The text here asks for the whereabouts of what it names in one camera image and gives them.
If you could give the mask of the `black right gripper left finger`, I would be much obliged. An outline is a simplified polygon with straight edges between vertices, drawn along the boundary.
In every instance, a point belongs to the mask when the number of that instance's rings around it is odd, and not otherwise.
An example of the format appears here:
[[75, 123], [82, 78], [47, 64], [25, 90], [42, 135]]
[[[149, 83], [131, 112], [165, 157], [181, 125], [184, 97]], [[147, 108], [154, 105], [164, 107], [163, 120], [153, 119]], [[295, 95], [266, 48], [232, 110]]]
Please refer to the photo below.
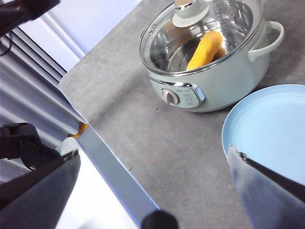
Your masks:
[[0, 186], [2, 229], [54, 229], [80, 170], [73, 150]]

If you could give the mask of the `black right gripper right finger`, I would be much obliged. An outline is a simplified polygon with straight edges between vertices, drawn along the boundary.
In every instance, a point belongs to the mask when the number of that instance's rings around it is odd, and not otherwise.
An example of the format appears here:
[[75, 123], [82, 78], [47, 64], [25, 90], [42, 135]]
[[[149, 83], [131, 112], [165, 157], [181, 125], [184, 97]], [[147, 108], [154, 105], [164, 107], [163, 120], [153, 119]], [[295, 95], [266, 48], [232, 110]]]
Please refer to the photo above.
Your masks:
[[303, 229], [305, 186], [257, 163], [233, 145], [227, 161], [254, 229]]

